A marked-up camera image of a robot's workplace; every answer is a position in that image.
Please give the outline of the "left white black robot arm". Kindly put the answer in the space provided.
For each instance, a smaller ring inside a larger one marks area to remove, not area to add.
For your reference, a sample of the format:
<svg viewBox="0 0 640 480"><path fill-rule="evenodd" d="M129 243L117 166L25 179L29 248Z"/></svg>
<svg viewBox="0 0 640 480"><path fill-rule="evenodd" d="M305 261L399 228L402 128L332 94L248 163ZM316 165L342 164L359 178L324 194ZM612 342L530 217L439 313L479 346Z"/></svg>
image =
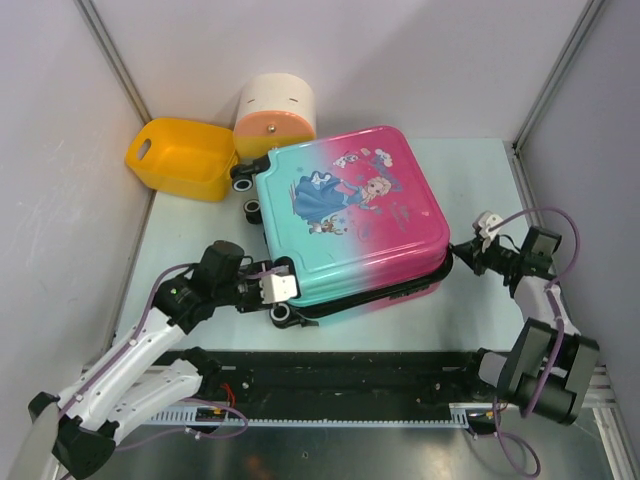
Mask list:
<svg viewBox="0 0 640 480"><path fill-rule="evenodd" d="M277 271L271 261L255 261L224 240L208 246L199 261L164 270L126 335L75 383L57 394L41 392L29 403L32 419L54 408L51 452L66 476L91 477L132 430L164 408L214 397L223 387L221 365L200 347L183 351L157 377L140 378L216 309L264 306L264 281Z"/></svg>

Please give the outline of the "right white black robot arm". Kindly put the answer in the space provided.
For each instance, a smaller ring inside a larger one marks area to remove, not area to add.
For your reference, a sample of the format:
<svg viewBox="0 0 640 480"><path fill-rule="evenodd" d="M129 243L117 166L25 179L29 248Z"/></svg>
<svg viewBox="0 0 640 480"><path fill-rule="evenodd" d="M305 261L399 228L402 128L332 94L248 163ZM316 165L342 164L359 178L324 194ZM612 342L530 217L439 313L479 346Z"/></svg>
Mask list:
<svg viewBox="0 0 640 480"><path fill-rule="evenodd" d="M552 255L561 240L557 233L531 227L518 250L497 238L476 236L451 251L478 276L488 270L501 275L524 321L509 353L477 351L477 367L461 376L463 393L484 401L495 392L524 417L536 414L570 425L582 408L599 345L572 324L553 282Z"/></svg>

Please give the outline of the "pink and teal children's suitcase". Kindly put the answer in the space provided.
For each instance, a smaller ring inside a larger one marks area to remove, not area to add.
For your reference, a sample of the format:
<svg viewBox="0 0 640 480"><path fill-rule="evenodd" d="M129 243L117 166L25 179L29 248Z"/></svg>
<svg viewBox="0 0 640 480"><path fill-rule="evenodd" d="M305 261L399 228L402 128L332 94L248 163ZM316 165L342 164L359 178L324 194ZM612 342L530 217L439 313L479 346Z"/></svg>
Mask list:
<svg viewBox="0 0 640 480"><path fill-rule="evenodd" d="M268 309L280 328L435 290L453 266L450 228L404 134L377 126L270 150L230 172L254 190L275 274L298 296Z"/></svg>

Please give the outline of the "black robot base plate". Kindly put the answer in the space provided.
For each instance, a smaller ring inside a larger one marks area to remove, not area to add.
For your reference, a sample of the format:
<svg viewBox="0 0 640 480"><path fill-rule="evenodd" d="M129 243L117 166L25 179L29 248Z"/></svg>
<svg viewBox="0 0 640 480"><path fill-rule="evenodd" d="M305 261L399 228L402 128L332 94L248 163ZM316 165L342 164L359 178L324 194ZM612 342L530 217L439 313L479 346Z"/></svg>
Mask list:
<svg viewBox="0 0 640 480"><path fill-rule="evenodd" d="M234 394L251 412L305 413L389 404L393 409L485 403L495 390L477 377L472 352L242 352L194 347L158 365L192 360L205 377L198 397Z"/></svg>

